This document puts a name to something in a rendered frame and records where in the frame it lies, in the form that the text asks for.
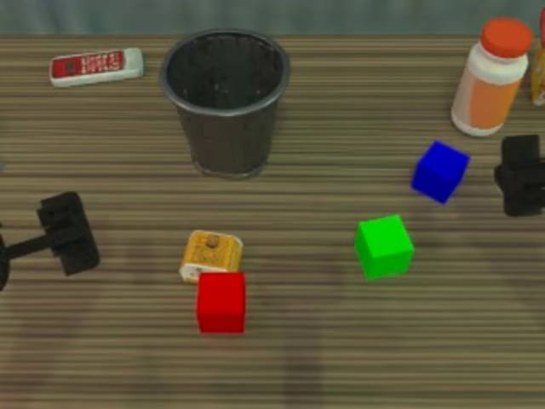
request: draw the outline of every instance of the red cube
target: red cube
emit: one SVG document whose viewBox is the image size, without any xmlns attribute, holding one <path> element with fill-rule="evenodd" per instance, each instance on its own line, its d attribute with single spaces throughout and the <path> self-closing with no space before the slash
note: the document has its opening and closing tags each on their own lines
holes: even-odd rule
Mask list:
<svg viewBox="0 0 545 409">
<path fill-rule="evenodd" d="M 197 288 L 197 322 L 202 333 L 241 334 L 245 328 L 244 273 L 201 273 Z"/>
</svg>

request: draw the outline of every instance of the black cup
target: black cup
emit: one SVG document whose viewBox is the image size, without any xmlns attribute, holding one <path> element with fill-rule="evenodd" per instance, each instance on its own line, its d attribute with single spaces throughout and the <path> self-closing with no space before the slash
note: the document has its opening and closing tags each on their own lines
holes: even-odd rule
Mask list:
<svg viewBox="0 0 545 409">
<path fill-rule="evenodd" d="M 233 178 L 259 173 L 289 77 L 288 55 L 258 33 L 214 30 L 176 44 L 159 82 L 176 106 L 195 167 Z"/>
</svg>

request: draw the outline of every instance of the green cube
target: green cube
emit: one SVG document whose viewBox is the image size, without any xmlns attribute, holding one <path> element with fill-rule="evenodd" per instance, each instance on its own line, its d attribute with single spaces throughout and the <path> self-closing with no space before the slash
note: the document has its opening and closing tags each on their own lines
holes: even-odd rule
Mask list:
<svg viewBox="0 0 545 409">
<path fill-rule="evenodd" d="M 354 247 L 369 280 L 405 273 L 415 252 L 399 215 L 360 222 Z"/>
</svg>

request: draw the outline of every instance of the background wall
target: background wall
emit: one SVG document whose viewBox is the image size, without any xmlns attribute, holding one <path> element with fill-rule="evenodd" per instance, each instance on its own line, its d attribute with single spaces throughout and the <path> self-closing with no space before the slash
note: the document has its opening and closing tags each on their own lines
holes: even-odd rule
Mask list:
<svg viewBox="0 0 545 409">
<path fill-rule="evenodd" d="M 0 0 L 0 33 L 477 33 L 492 16 L 537 29 L 542 0 Z"/>
</svg>

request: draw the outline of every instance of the wooden tabletop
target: wooden tabletop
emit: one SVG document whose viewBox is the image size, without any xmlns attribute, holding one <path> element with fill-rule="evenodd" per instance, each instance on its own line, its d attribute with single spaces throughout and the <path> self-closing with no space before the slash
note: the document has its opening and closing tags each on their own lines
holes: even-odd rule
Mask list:
<svg viewBox="0 0 545 409">
<path fill-rule="evenodd" d="M 469 37 L 280 38 L 292 59 L 269 165 L 201 176 L 158 87 L 173 37 L 0 41 L 0 221 L 39 234 L 41 199 L 80 193 L 102 254 L 67 278 L 50 252 L 0 293 L 2 409 L 543 408 L 545 220 L 507 218 L 505 135 L 544 133 L 525 84 L 504 130 L 459 134 Z M 146 76 L 53 89 L 56 55 L 141 47 Z M 472 155 L 446 206 L 410 189 L 440 139 Z M 406 275 L 368 283 L 358 221 L 400 214 Z M 245 243 L 247 332 L 205 337 L 177 269 L 194 229 Z"/>
</svg>

